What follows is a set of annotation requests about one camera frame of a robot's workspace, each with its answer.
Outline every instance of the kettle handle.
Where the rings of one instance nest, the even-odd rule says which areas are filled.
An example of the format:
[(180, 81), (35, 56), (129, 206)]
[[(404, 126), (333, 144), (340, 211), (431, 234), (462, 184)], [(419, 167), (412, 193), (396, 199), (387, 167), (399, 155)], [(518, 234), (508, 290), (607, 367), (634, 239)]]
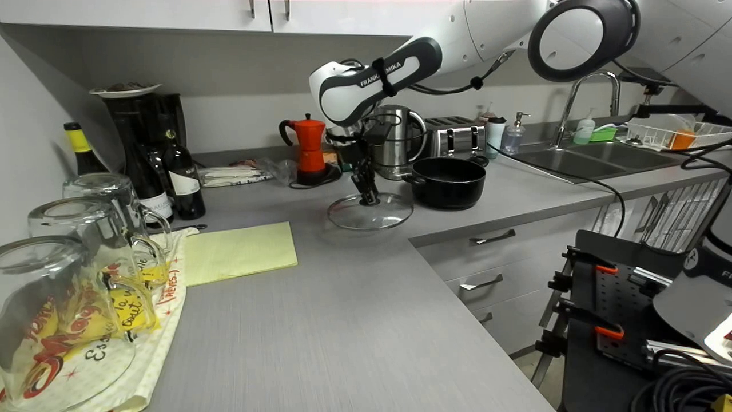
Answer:
[(412, 110), (409, 110), (409, 119), (417, 119), (417, 123), (422, 129), (419, 151), (412, 159), (407, 159), (407, 162), (414, 162), (428, 150), (428, 123), (426, 123), (426, 119), (422, 119), (422, 115), (417, 115)]
[(292, 122), (279, 122), (279, 137), (281, 137), (284, 144), (295, 146), (292, 140), (288, 137), (288, 129), (295, 130), (295, 123)]

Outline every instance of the red kettle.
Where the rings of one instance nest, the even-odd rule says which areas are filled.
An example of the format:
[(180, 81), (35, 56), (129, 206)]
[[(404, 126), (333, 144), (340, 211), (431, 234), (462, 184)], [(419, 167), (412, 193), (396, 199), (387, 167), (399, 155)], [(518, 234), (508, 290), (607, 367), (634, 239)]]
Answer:
[(309, 112), (300, 122), (290, 122), (290, 119), (279, 122), (279, 137), (284, 140), (284, 144), (295, 146), (292, 140), (288, 137), (288, 129), (292, 129), (298, 136), (298, 184), (306, 184), (306, 186), (321, 184), (324, 174), (322, 144), (321, 144), (324, 123), (317, 119), (312, 119)]

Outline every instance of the black coffee maker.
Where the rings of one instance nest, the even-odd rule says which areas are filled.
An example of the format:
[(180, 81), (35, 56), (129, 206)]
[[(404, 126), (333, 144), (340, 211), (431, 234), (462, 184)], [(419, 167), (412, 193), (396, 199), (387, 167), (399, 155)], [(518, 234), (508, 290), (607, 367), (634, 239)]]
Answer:
[(171, 195), (171, 184), (165, 170), (165, 151), (177, 140), (182, 150), (185, 119), (179, 94), (144, 94), (132, 99), (106, 99), (113, 122), (125, 143), (134, 143), (149, 164), (161, 176), (161, 184)]

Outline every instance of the yellow paper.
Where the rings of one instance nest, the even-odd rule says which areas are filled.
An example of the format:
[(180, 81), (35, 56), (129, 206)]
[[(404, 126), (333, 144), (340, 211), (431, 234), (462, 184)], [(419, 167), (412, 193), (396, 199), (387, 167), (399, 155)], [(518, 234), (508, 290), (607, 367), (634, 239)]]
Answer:
[(288, 223), (185, 239), (185, 287), (298, 265)]

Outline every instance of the drinking glass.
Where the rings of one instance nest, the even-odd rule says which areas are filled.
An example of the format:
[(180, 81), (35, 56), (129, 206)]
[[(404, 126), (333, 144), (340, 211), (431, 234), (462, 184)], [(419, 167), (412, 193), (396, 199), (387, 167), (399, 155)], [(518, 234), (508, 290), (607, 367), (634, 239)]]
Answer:
[(80, 369), (84, 350), (114, 332), (114, 311), (80, 240), (41, 237), (0, 245), (0, 409), (66, 409), (99, 393), (129, 369), (129, 341), (117, 364), (106, 364), (80, 392), (69, 392), (61, 370), (89, 375), (93, 369)]
[(144, 234), (125, 234), (122, 215), (100, 197), (74, 197), (27, 213), (30, 237), (74, 237), (100, 263), (102, 280), (139, 277), (152, 287), (168, 282), (168, 258)]
[(122, 229), (129, 237), (147, 237), (147, 225), (161, 229), (161, 248), (165, 255), (171, 253), (169, 245), (169, 223), (155, 211), (139, 205), (132, 180), (122, 174), (96, 171), (82, 174), (64, 186), (64, 197), (100, 197), (114, 206), (122, 218)]

